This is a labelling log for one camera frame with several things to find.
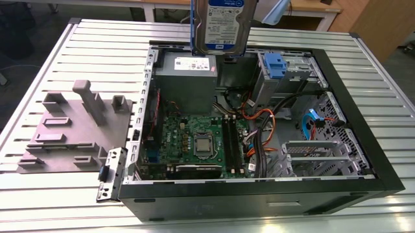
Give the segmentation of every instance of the wooden table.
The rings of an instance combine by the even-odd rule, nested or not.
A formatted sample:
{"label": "wooden table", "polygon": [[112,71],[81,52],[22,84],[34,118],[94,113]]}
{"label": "wooden table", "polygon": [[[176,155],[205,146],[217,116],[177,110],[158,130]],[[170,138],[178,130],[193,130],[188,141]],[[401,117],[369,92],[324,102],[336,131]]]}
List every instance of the wooden table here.
{"label": "wooden table", "polygon": [[[185,9],[189,10],[190,0],[141,0],[146,3],[144,6],[145,21],[154,22],[153,9]],[[320,3],[320,0],[290,0],[292,12],[285,11],[284,15],[302,16],[302,17],[318,17],[321,21],[318,23],[316,31],[326,32],[329,25],[337,15],[342,11],[341,6],[333,0],[330,5]]]}
{"label": "wooden table", "polygon": [[[144,9],[145,21],[154,22],[154,9],[189,10],[190,0],[7,0],[53,4],[93,5],[137,7]],[[285,11],[284,15],[321,18],[316,31],[326,32],[329,25],[342,11],[333,0],[330,5],[320,3],[320,0],[290,0],[292,12]]]}

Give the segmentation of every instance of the wooden cabinet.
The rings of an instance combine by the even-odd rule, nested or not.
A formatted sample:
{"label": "wooden cabinet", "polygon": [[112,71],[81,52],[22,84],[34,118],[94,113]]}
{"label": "wooden cabinet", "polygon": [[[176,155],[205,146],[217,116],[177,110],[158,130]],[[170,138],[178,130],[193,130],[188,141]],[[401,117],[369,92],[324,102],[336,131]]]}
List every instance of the wooden cabinet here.
{"label": "wooden cabinet", "polygon": [[415,0],[336,0],[342,7],[329,30],[361,37],[380,62],[415,31]]}

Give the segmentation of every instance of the hard drive label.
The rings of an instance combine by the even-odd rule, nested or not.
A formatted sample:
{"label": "hard drive label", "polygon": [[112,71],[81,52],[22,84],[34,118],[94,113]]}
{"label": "hard drive label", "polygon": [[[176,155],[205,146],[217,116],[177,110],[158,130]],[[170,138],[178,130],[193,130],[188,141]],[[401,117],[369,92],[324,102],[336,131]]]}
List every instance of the hard drive label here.
{"label": "hard drive label", "polygon": [[174,70],[209,70],[208,58],[177,57],[174,59]]}
{"label": "hard drive label", "polygon": [[228,50],[236,43],[242,0],[209,0],[206,9],[205,45],[210,50]]}

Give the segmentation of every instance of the green circuit board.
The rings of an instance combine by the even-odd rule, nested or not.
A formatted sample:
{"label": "green circuit board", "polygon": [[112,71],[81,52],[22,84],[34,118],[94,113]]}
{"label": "green circuit board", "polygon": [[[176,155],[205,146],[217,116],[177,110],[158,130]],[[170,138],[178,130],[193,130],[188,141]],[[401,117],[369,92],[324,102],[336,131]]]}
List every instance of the green circuit board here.
{"label": "green circuit board", "polygon": [[[237,133],[241,136],[246,129],[245,120],[236,121]],[[212,154],[194,156],[197,138],[209,138]],[[196,164],[221,166],[221,178],[242,178],[244,174],[226,172],[222,145],[221,118],[206,116],[169,116],[164,119],[161,147],[157,152],[146,152],[148,158],[157,157],[158,164]],[[148,171],[153,179],[162,179],[160,170]]]}

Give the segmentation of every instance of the table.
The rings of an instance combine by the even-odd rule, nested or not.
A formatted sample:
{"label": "table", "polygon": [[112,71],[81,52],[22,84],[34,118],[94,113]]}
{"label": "table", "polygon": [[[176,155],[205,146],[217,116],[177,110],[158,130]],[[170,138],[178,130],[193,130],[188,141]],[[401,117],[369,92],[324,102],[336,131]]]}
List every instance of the table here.
{"label": "table", "polygon": [[[154,9],[189,10],[189,0],[17,0],[23,2],[47,3],[50,11],[55,13],[54,4],[93,5],[137,7],[144,9],[145,21],[154,22]],[[341,12],[341,6],[333,0],[330,5],[320,3],[318,0],[290,0],[292,12],[284,15],[321,18],[316,31],[326,32],[329,25]]]}
{"label": "table", "polygon": [[[47,91],[66,99],[78,77],[101,98],[138,100],[149,40],[186,42],[189,26],[71,19],[0,134],[0,170],[14,170],[39,121]],[[248,45],[324,49],[405,190],[328,216],[140,222],[121,203],[94,203],[97,173],[0,174],[0,229],[112,227],[110,232],[408,232],[415,231],[415,108],[360,39],[345,33],[252,28]]]}

